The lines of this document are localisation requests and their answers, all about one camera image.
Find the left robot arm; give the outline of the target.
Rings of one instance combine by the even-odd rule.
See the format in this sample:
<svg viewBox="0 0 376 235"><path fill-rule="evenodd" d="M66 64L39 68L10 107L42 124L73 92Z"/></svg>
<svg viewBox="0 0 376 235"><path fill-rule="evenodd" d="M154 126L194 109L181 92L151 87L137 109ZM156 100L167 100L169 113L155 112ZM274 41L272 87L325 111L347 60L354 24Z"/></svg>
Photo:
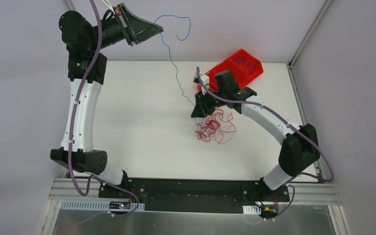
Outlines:
<svg viewBox="0 0 376 235"><path fill-rule="evenodd" d="M63 139L50 158L69 170L112 183L111 192L124 198L130 191L122 180L124 171L108 161L106 151L95 150L93 143L96 105L107 66L107 57L100 51L123 40L131 46L140 44L164 29L137 17L123 3L107 10L95 26L77 11L67 11L60 17L59 28L69 53L70 105Z"/></svg>

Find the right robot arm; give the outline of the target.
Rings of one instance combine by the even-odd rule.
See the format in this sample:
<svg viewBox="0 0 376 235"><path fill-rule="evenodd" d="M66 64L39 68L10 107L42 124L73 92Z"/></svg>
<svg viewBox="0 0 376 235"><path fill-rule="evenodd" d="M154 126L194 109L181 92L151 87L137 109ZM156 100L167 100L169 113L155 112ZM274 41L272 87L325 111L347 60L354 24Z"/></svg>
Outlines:
<svg viewBox="0 0 376 235"><path fill-rule="evenodd" d="M211 91L205 84L205 75L199 71L194 83L201 86L195 94L192 118L205 118L221 106L236 110L259 124L281 145L277 165L259 181L259 196L266 201L278 194L278 188L301 174L320 159L316 129L306 124L299 126L267 106L249 87L240 88L234 75L224 70L215 75L217 89Z"/></svg>

